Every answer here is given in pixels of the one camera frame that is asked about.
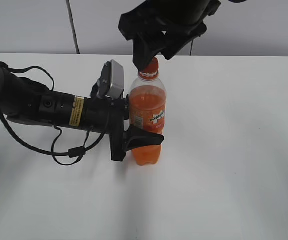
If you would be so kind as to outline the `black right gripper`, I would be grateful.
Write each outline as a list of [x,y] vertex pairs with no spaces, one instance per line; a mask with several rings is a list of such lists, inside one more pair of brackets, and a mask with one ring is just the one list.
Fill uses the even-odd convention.
[[133,64],[142,71],[157,54],[166,60],[173,58],[206,32],[191,31],[219,6],[218,0],[146,0],[122,14],[118,29],[126,40],[133,39]]

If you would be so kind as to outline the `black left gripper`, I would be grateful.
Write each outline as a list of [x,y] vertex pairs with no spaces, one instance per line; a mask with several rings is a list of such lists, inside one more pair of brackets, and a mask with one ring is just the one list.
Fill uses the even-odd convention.
[[109,149],[112,161],[121,162],[130,150],[160,145],[164,137],[161,134],[148,132],[134,125],[124,131],[124,121],[129,117],[128,97],[112,99],[99,98],[91,94],[86,100],[83,123],[88,132],[99,133],[99,137],[90,146],[89,151],[97,146],[105,135],[109,135]]

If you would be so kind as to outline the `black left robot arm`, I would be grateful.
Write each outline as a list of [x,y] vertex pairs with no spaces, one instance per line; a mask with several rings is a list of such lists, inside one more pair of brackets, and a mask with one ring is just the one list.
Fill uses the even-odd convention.
[[129,100],[123,95],[124,71],[116,61],[104,64],[101,76],[89,97],[61,93],[42,83],[23,77],[27,69],[10,68],[0,61],[0,120],[10,135],[24,147],[57,158],[60,153],[42,150],[24,142],[10,123],[63,128],[109,135],[111,159],[123,161],[130,150],[157,146],[163,136],[130,125]]

